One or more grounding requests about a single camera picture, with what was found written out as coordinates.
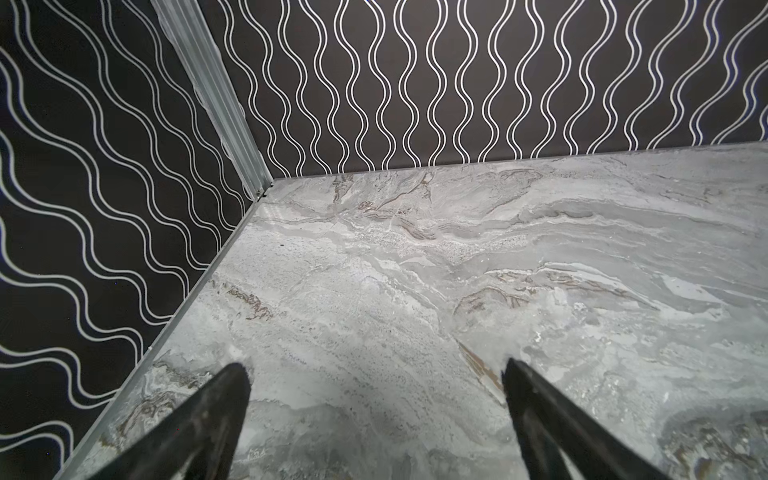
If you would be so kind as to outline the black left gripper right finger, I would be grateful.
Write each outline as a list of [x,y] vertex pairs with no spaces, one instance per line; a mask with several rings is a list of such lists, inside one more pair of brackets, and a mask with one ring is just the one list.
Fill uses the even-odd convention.
[[527,363],[502,372],[507,408],[531,479],[569,479],[569,459],[585,479],[665,479]]

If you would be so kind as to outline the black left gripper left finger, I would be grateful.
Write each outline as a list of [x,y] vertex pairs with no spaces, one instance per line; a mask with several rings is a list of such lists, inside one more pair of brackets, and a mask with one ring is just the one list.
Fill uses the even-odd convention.
[[231,363],[94,479],[227,479],[248,407],[245,367]]

